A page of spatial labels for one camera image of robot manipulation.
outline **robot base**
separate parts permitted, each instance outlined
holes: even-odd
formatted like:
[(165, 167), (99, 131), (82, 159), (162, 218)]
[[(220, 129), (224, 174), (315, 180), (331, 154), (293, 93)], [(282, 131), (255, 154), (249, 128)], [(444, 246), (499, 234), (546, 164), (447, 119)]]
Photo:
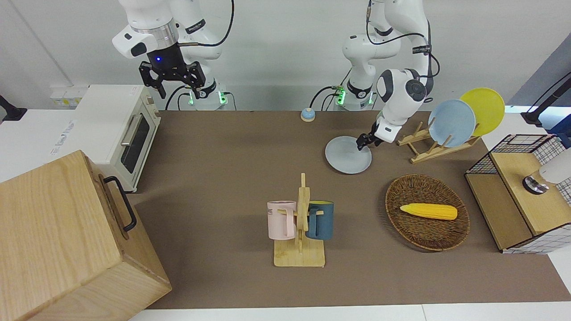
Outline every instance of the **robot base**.
[(341, 104), (339, 99), (335, 101), (335, 104), (339, 107), (337, 110), (348, 110), (348, 111), (361, 111), (369, 110), (373, 104), (373, 92), (369, 94), (365, 99), (357, 99), (356, 97), (351, 97), (350, 95), (345, 95), (343, 103)]
[(223, 92), (226, 89), (223, 85), (218, 86), (220, 90), (211, 92), (207, 98), (197, 99), (193, 91), (190, 91), (188, 101), (181, 102), (180, 110), (225, 110), (224, 106), (228, 103)]

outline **wire basket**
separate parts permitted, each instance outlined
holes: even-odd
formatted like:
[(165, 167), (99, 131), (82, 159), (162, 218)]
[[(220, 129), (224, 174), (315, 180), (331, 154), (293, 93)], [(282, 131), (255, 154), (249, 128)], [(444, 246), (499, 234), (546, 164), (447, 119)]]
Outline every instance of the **wire basket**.
[[(400, 210), (410, 203), (433, 203), (454, 206), (454, 220), (422, 218)], [(462, 200), (438, 179), (405, 175), (391, 183), (385, 197), (387, 215), (396, 231), (412, 244), (431, 251), (450, 250), (460, 245), (470, 232), (468, 211)]]

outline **mug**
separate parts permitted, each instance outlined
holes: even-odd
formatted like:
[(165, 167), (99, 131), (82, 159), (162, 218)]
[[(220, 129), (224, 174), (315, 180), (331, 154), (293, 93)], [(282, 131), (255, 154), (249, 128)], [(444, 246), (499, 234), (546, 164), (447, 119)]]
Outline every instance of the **mug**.
[(294, 200), (274, 200), (268, 202), (268, 236), (272, 240), (289, 240), (295, 237), (293, 211), (297, 210)]
[(310, 239), (329, 240), (333, 237), (333, 202), (311, 200), (309, 202), (309, 230), (305, 235)]

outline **table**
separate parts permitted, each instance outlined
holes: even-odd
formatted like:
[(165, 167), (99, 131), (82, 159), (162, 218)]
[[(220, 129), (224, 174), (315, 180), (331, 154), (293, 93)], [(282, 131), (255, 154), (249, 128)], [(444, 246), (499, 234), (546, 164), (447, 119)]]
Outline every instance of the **table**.
[[(139, 192), (130, 195), (174, 288), (151, 308), (571, 299), (547, 256), (497, 251), (463, 177), (486, 153), (482, 143), (415, 165), (408, 148), (387, 144), (373, 149), (361, 174), (329, 167), (327, 142), (368, 131), (375, 115), (318, 113), (304, 123), (299, 112), (163, 112)], [(402, 133), (427, 118), (415, 114)], [(336, 204), (324, 268), (272, 265), (266, 201), (295, 199), (300, 172), (312, 199)], [(390, 182), (410, 173), (439, 178), (462, 198), (471, 233), (461, 246), (413, 250), (379, 214)]]

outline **dark blue mug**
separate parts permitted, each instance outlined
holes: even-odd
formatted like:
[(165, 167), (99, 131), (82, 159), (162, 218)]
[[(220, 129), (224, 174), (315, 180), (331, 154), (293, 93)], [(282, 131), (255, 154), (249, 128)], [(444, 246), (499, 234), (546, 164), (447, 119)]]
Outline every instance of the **dark blue mug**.
[(333, 202), (311, 200), (309, 202), (309, 230), (305, 235), (310, 239), (329, 240), (333, 237)]

